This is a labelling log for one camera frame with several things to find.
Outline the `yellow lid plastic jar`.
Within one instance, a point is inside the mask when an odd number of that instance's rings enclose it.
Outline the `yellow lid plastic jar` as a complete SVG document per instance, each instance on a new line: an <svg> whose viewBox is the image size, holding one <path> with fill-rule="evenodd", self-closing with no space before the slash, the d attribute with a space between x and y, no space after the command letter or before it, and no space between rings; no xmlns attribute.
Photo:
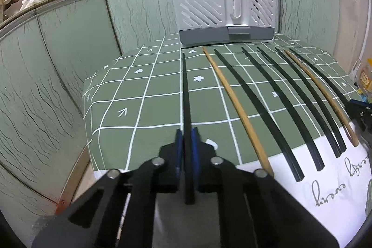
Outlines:
<svg viewBox="0 0 372 248"><path fill-rule="evenodd" d="M359 76L359 85L361 89L364 89L366 93L371 93L371 86L372 86L372 61L371 58L367 60L366 65L362 68L360 76Z"/></svg>

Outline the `green checked tablecloth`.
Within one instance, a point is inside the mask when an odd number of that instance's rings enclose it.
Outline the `green checked tablecloth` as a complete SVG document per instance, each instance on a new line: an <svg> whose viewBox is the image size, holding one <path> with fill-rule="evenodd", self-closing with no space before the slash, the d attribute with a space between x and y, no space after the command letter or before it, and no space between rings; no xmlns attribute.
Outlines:
<svg viewBox="0 0 372 248"><path fill-rule="evenodd" d="M285 35L268 43L205 46L227 59L266 107L300 164L305 177L296 182L263 119L239 82L221 67L258 135L276 179L347 246L366 219L371 181L366 147L346 141L336 157L318 119L297 89L312 80L289 65L277 49L292 48L323 72L347 99L358 93L349 76L327 52ZM259 166L252 144L203 47L184 50L170 35L102 63L84 81L83 111L94 174L129 171L154 157L183 126L182 54L185 54L191 120L203 141L219 156L246 170Z"/></svg>

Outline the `white grey utensil holder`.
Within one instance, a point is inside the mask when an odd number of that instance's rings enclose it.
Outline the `white grey utensil holder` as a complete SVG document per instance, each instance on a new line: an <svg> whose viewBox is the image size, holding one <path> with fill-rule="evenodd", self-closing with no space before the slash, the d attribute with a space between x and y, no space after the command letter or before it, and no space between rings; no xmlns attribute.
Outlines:
<svg viewBox="0 0 372 248"><path fill-rule="evenodd" d="M277 0L173 0L183 47L272 41Z"/></svg>

